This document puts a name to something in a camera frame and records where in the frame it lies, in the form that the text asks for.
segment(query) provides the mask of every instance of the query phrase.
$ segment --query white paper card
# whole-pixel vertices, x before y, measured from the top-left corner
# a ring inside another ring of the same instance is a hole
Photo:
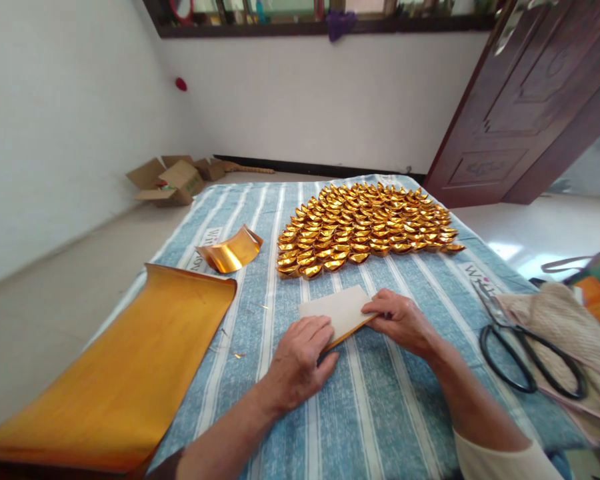
[[[298,306],[298,312],[300,318],[313,315],[331,317],[331,326],[334,331],[329,341],[329,346],[331,346],[333,342],[340,340],[376,316],[373,313],[360,312],[362,306],[370,301],[371,299],[362,290],[362,287],[356,285],[333,295],[302,303]]]

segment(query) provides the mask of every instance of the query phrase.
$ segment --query beige towel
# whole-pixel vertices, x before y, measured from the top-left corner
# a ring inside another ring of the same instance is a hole
[[[537,295],[497,299],[509,318],[580,361],[589,386],[589,395],[581,401],[562,397],[535,366],[532,371],[542,392],[564,406],[590,442],[600,444],[600,324],[561,283],[545,283]],[[558,382],[575,391],[575,378],[560,357],[534,340],[529,342]]]

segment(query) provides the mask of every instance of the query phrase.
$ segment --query door handle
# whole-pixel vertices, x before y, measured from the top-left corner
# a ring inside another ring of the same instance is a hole
[[[520,18],[522,14],[527,10],[531,10],[532,8],[540,7],[546,3],[550,4],[550,6],[554,7],[558,4],[559,0],[517,0],[515,3],[515,7],[511,12],[505,27],[502,29],[502,33],[500,34],[500,38],[498,38],[498,42],[495,47],[495,54],[500,55],[502,50],[507,46],[510,38],[513,36],[513,32],[515,32],[515,28],[518,26],[518,22],[520,22]],[[499,17],[502,10],[498,10],[496,13],[496,17]]]

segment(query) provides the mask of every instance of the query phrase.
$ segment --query window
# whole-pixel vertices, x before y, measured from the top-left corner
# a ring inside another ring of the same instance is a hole
[[[491,30],[502,3],[475,0],[476,13],[453,16],[453,0],[143,1],[162,38],[326,35],[327,19],[349,12],[348,33]]]

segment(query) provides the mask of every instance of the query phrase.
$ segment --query gold paper sheet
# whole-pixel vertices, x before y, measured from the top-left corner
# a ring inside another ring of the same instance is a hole
[[[127,472],[171,424],[236,291],[147,264],[137,298],[32,404],[0,425],[0,461]]]
[[[292,250],[294,244],[290,242],[294,237],[295,235],[289,236],[287,232],[283,232],[278,240],[291,247],[287,250]],[[262,242],[262,238],[249,230],[246,225],[243,225],[238,233],[229,240],[216,245],[196,247],[195,249],[212,269],[220,273],[231,273],[240,270],[256,258],[258,252],[260,252],[260,247],[262,247]]]

